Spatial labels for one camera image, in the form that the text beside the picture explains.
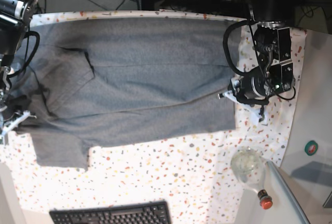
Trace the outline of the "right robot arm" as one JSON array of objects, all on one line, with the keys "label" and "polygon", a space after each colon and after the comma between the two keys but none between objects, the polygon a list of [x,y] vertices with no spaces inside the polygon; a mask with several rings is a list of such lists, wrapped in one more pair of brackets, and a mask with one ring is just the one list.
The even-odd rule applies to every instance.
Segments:
[{"label": "right robot arm", "polygon": [[[4,125],[12,118],[21,114],[16,110],[10,98],[12,88],[11,79],[23,73],[32,60],[39,46],[40,36],[30,30],[30,23],[39,0],[1,0],[1,124]],[[36,38],[35,46],[21,68],[12,68],[15,54],[21,47],[22,41]]]}]

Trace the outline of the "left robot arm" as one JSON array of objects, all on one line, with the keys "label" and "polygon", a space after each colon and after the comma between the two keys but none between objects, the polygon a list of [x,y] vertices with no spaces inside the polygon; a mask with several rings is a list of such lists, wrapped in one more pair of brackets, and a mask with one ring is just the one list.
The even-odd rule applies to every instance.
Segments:
[{"label": "left robot arm", "polygon": [[[223,37],[223,49],[230,68],[238,79],[231,81],[229,90],[236,102],[266,106],[273,96],[294,90],[295,78],[291,59],[291,34],[288,24],[294,12],[292,0],[245,0],[246,20],[229,26]],[[228,39],[243,26],[250,30],[258,65],[249,72],[240,71],[233,63]]]}]

